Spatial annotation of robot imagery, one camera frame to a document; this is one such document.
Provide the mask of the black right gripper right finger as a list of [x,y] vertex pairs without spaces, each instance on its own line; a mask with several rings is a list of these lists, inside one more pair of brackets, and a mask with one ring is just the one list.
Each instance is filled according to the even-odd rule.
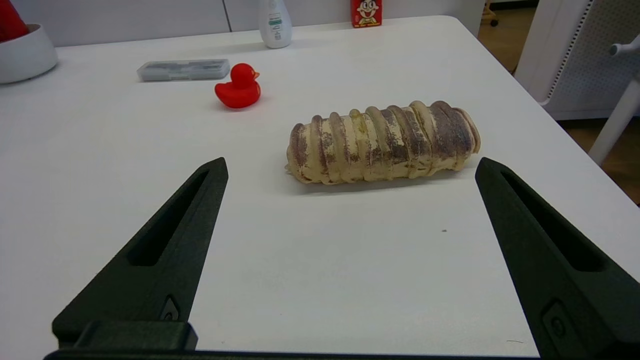
[[539,357],[637,360],[638,281],[504,164],[475,182]]

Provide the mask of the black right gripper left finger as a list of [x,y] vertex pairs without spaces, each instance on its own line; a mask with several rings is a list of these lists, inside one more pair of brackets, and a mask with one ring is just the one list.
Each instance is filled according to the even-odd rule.
[[201,165],[52,322],[60,349],[193,350],[189,317],[229,173]]

